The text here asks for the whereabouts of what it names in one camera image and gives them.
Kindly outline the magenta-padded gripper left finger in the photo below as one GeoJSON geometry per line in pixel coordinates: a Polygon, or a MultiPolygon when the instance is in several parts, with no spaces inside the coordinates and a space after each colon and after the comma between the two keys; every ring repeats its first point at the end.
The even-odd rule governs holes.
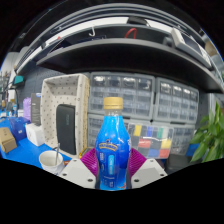
{"type": "Polygon", "coordinates": [[[80,159],[72,159],[60,177],[84,188],[94,189],[99,174],[96,150],[91,149],[80,159]]]}

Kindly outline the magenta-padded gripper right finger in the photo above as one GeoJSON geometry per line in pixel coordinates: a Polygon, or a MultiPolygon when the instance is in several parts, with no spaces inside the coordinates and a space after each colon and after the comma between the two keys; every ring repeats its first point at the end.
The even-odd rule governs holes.
{"type": "Polygon", "coordinates": [[[155,159],[146,159],[134,148],[130,152],[128,173],[132,189],[146,186],[167,176],[167,173],[155,159]]]}

